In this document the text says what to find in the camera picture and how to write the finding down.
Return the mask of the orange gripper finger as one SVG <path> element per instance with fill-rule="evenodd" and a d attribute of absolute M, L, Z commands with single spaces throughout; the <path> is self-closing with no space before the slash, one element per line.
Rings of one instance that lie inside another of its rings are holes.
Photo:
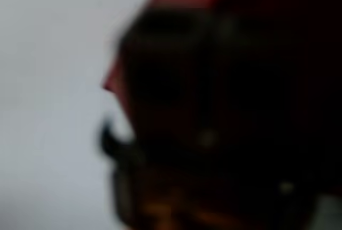
<path fill-rule="evenodd" d="M 147 229 L 218 229 L 186 201 L 148 202 L 143 205 L 142 212 Z"/>

